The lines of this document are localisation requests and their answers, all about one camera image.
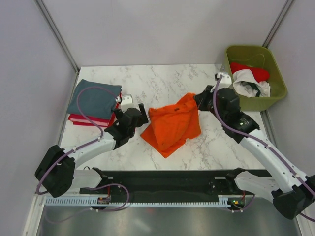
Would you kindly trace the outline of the orange t-shirt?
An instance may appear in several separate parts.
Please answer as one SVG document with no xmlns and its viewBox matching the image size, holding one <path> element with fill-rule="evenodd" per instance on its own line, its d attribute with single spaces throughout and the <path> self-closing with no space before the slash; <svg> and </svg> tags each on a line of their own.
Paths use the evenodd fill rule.
<svg viewBox="0 0 315 236">
<path fill-rule="evenodd" d="M 187 93 L 176 104 L 149 109 L 151 123 L 140 137 L 164 158 L 201 134 L 194 93 Z"/>
</svg>

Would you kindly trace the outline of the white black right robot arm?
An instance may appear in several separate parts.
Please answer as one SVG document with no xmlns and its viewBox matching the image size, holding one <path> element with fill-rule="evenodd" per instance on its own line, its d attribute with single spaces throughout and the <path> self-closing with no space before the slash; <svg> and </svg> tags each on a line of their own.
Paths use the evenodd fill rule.
<svg viewBox="0 0 315 236">
<path fill-rule="evenodd" d="M 287 219 L 303 215 L 315 201 L 315 177 L 308 176 L 289 162 L 263 134 L 253 118 L 241 111 L 239 97 L 231 88 L 207 86 L 193 99 L 198 110 L 211 112 L 227 136 L 247 149 L 268 171 L 259 177 L 237 168 L 227 175 L 230 193 L 250 192 L 270 201 Z"/>
</svg>

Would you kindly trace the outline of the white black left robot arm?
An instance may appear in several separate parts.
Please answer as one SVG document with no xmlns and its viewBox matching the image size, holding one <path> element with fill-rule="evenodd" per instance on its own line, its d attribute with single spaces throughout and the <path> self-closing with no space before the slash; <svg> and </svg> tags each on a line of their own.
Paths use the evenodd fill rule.
<svg viewBox="0 0 315 236">
<path fill-rule="evenodd" d="M 138 108 L 128 108 L 124 112 L 118 109 L 115 114 L 118 118 L 114 124 L 85 144 L 68 149 L 54 145 L 48 149 L 35 171 L 35 177 L 39 181 L 36 188 L 38 195 L 42 194 L 41 187 L 54 198 L 62 196 L 70 189 L 87 188 L 96 193 L 107 190 L 108 181 L 103 171 L 99 168 L 79 170 L 78 167 L 125 145 L 134 136 L 136 128 L 149 122 L 142 103 Z"/>
</svg>

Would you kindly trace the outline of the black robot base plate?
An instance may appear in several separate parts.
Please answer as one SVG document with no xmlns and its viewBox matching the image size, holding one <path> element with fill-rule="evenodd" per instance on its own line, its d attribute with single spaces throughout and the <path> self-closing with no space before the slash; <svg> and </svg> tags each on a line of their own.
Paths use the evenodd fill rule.
<svg viewBox="0 0 315 236">
<path fill-rule="evenodd" d="M 252 195 L 232 181 L 235 170 L 105 171 L 102 185 L 121 184 L 100 190 L 80 189 L 80 194 L 110 194 L 119 200 L 208 200 L 217 195 Z"/>
</svg>

